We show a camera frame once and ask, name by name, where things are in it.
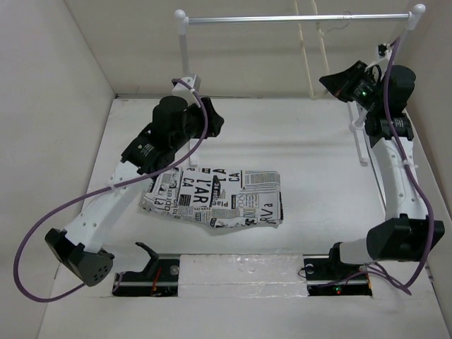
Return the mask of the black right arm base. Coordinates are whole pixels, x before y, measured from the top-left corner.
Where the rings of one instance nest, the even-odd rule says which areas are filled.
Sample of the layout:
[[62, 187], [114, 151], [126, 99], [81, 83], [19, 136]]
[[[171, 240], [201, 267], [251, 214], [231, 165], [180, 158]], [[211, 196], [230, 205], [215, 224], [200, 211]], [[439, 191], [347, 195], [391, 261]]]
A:
[[338, 246], [328, 254], [305, 254], [298, 276], [305, 279], [309, 297], [373, 295], [368, 275], [359, 265], [340, 261]]

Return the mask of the newspaper print trousers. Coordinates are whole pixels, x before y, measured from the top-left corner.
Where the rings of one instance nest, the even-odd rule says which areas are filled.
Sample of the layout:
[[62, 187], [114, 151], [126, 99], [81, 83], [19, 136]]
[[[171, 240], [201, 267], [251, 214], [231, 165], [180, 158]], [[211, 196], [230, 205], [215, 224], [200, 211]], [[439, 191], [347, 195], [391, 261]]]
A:
[[212, 167], [174, 168], [154, 179], [139, 206], [213, 229], [283, 222], [280, 174]]

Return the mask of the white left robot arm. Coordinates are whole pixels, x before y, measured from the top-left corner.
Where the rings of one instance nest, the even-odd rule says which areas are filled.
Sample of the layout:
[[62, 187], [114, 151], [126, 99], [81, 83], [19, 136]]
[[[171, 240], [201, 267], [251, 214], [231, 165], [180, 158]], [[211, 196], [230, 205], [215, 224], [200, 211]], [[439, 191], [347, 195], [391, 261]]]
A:
[[107, 192], [94, 197], [62, 230], [52, 228], [45, 235], [57, 260], [85, 285], [95, 286], [117, 269], [118, 254], [103, 244], [128, 205], [150, 185], [150, 174], [171, 165], [190, 140], [219, 135], [224, 119], [209, 97], [201, 102], [199, 107], [177, 96], [160, 99], [152, 121], [121, 154]]

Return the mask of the beige clothes hanger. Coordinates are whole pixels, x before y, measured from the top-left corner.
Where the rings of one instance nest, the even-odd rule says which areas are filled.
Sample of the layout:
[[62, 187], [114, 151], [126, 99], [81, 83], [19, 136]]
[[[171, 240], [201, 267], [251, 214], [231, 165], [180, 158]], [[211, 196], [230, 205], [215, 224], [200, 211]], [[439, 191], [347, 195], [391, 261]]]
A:
[[294, 47], [294, 76], [290, 97], [319, 100], [327, 96], [318, 79], [331, 75], [351, 60], [352, 50], [346, 34], [350, 31], [351, 20], [291, 24]]

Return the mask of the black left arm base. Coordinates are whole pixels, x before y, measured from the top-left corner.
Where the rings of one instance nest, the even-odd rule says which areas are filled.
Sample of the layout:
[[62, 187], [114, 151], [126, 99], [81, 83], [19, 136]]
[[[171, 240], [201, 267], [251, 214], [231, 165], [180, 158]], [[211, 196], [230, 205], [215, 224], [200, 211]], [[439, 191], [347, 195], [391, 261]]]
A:
[[112, 286], [115, 297], [177, 297], [180, 255], [159, 255], [143, 242], [136, 246], [146, 252], [146, 265], [138, 271], [116, 273]]

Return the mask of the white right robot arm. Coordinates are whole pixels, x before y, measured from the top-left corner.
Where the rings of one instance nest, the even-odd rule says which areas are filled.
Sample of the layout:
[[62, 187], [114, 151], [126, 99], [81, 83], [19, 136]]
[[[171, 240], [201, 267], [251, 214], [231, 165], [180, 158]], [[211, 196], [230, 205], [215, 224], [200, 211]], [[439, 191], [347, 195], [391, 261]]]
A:
[[415, 73], [401, 65], [375, 79], [371, 67], [362, 61], [319, 80], [341, 102], [356, 102], [365, 111], [364, 130], [386, 202], [384, 222], [371, 228], [366, 237], [333, 245], [326, 269], [334, 278], [343, 278], [352, 266], [376, 261], [421, 262], [444, 235], [443, 222], [431, 217], [416, 189], [415, 134], [404, 112], [415, 80]]

